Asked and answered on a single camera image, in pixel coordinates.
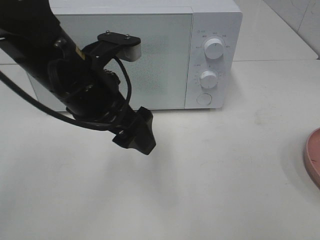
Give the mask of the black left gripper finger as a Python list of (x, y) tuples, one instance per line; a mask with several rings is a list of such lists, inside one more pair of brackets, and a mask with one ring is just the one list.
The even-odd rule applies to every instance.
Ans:
[(134, 138), (137, 132), (136, 130), (137, 126), (138, 125), (131, 125), (129, 128), (124, 128), (124, 127), (113, 128), (111, 132), (115, 134), (115, 137), (113, 138), (112, 141), (122, 148), (136, 150)]
[(152, 129), (153, 114), (143, 106), (138, 109), (136, 114), (138, 116), (138, 126), (134, 137), (135, 149), (142, 154), (149, 155), (156, 146)]

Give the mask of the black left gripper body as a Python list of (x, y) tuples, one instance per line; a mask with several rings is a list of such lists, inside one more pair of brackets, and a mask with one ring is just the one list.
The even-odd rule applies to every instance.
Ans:
[(120, 69), (127, 83), (127, 96), (119, 91), (120, 80), (109, 70), (91, 69), (85, 64), (64, 65), (64, 103), (73, 118), (65, 122), (90, 130), (129, 128), (137, 113), (129, 106), (132, 87), (122, 63)]

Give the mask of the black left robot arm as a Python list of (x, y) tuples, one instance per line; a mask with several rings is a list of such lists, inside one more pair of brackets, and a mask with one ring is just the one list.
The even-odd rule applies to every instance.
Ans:
[(106, 32), (80, 49), (47, 0), (3, 0), (0, 47), (63, 103), (71, 117), (35, 100), (1, 74), (5, 85), (40, 111), (81, 128), (112, 132), (113, 142), (125, 149), (148, 155), (156, 146), (153, 114), (129, 105), (132, 84), (123, 65), (140, 57), (140, 38)]

